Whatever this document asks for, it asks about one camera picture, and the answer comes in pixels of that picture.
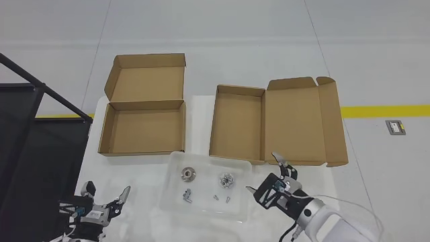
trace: cardboard box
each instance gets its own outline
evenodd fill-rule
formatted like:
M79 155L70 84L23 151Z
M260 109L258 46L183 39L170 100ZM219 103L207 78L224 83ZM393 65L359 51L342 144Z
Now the cardboard box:
M185 149L184 54L118 55L107 78L110 103L99 144L106 156Z
M267 89L219 85L210 155L293 165L348 163L336 83L329 77L270 81Z

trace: sticker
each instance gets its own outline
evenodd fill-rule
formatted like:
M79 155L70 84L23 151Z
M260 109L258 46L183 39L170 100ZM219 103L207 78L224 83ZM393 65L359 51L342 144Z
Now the sticker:
M400 129L398 128L397 122L390 122L391 128L394 132L400 132Z
M96 210L92 210L88 213L88 215L86 216L87 218L95 218L95 219L99 219L101 217L101 215L103 214L102 211L96 211Z

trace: floor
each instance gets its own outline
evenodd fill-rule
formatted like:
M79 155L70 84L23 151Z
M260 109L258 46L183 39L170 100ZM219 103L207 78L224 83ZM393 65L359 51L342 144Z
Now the floor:
M330 76L342 106L429 104L429 0L0 0L0 52L87 113L117 54L186 53L185 100L219 83ZM0 82L20 81L0 66ZM68 114L44 99L39 114ZM374 210L384 241L430 237L430 118L345 119L340 198Z

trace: white table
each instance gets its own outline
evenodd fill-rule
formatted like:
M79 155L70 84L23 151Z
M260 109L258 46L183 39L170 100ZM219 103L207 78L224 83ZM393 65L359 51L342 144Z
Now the white table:
M187 101L185 153L208 155L214 101L214 96L206 95L193 96ZM79 194L81 186L92 180L97 188L96 203L105 204L121 194L126 186L131 186L122 214L104 229L104 241L278 241L292 224L280 210L262 208L251 194L245 223L163 212L158 208L158 200L168 155L105 157L97 153L107 103L106 96L98 101L76 190ZM297 167L297 170L298 179L308 194L336 196L329 168ZM279 174L279 168L268 164L253 166L252 186L258 187L270 172ZM325 202L339 207L336 201ZM297 241L309 240L302 233Z

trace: transparent tray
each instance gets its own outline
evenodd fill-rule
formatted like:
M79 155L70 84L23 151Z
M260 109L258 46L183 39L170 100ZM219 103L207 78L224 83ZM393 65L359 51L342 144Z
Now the transparent tray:
M191 182L185 182L181 178L185 167L192 167L196 171L196 177ZM173 152L170 154L160 208L169 212L245 222L250 196L245 186L249 185L251 169L248 161ZM230 173L234 177L234 185L230 189L224 189L220 185L223 173ZM192 203L183 199L188 188L191 190L189 199Z

